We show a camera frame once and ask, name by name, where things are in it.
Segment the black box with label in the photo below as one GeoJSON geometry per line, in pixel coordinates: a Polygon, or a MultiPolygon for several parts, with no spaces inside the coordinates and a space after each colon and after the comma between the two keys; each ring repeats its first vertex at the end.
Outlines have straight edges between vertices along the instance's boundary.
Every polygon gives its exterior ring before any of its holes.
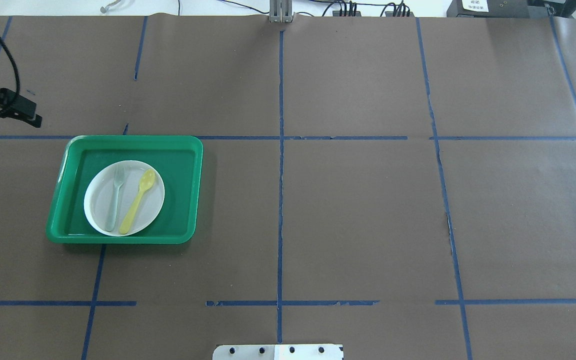
{"type": "Polygon", "coordinates": [[[553,7],[537,0],[452,0],[447,18],[541,19],[553,16],[553,7]]]}

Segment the black usb hub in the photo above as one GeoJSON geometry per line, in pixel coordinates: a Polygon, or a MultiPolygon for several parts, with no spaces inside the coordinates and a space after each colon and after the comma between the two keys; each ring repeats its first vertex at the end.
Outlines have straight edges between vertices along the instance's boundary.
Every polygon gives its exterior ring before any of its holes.
{"type": "Polygon", "coordinates": [[[359,10],[358,10],[358,4],[356,2],[353,1],[337,1],[334,4],[338,4],[339,9],[338,10],[332,10],[331,14],[333,17],[337,17],[337,18],[356,18],[358,16],[361,16],[359,10]]]}

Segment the white round plate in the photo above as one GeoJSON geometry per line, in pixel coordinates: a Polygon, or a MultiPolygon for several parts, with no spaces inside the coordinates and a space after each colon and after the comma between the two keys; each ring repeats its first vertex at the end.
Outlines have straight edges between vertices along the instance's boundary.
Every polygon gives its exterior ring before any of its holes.
{"type": "Polygon", "coordinates": [[[128,237],[145,230],[152,225],[163,209],[166,199],[166,186],[158,171],[146,162],[136,160],[118,161],[99,171],[87,186],[83,200],[83,210],[86,219],[100,234],[110,237],[128,237]],[[106,217],[110,207],[112,192],[114,189],[115,166],[125,166],[125,184],[119,192],[118,216],[114,230],[105,230],[106,217]],[[127,235],[119,234],[122,220],[130,209],[131,203],[138,192],[138,182],[146,170],[153,169],[156,180],[149,191],[142,197],[134,223],[127,235]]]}

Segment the yellow plastic spoon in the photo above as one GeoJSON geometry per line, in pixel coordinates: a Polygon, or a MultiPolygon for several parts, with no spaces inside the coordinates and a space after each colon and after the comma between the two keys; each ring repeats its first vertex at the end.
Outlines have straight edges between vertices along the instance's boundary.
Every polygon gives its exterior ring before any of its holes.
{"type": "Polygon", "coordinates": [[[128,212],[126,212],[126,215],[119,224],[118,232],[120,235],[127,235],[131,231],[142,198],[144,194],[146,194],[151,189],[151,187],[154,186],[156,179],[157,175],[154,169],[148,169],[142,174],[138,182],[137,194],[135,195],[135,198],[132,201],[128,212]]]}

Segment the green plastic tray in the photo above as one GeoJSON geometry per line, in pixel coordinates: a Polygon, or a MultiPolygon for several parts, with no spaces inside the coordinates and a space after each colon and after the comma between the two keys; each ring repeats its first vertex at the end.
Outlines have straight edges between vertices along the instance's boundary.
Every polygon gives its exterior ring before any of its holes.
{"type": "Polygon", "coordinates": [[[46,237],[61,244],[176,245],[195,232],[203,145],[194,136],[77,136],[66,145],[55,185],[46,237]],[[83,200],[91,180],[119,161],[153,166],[166,187],[154,223],[135,235],[103,235],[87,221],[83,200]]]}

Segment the aluminium frame post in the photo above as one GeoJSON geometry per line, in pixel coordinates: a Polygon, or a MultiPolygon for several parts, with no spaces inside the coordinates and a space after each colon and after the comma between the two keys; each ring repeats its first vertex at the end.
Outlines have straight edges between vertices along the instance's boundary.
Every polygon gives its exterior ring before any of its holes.
{"type": "Polygon", "coordinates": [[[295,13],[293,11],[292,0],[270,0],[269,1],[269,22],[270,23],[292,23],[295,13]]]}

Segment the translucent plastic fork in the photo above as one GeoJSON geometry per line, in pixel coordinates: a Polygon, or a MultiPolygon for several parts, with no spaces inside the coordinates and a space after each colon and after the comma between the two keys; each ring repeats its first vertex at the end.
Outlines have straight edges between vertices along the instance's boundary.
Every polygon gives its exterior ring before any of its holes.
{"type": "Polygon", "coordinates": [[[105,230],[108,232],[112,232],[115,228],[115,224],[118,217],[121,189],[124,186],[125,182],[126,182],[125,166],[119,163],[114,167],[113,189],[105,222],[105,230]]]}

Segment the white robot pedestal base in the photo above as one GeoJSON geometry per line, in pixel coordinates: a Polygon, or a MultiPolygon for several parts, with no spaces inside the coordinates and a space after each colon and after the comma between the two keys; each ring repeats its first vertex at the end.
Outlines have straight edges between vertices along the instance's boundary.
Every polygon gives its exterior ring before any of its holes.
{"type": "Polygon", "coordinates": [[[213,360],[343,360],[341,344],[226,344],[219,345],[213,360]]]}

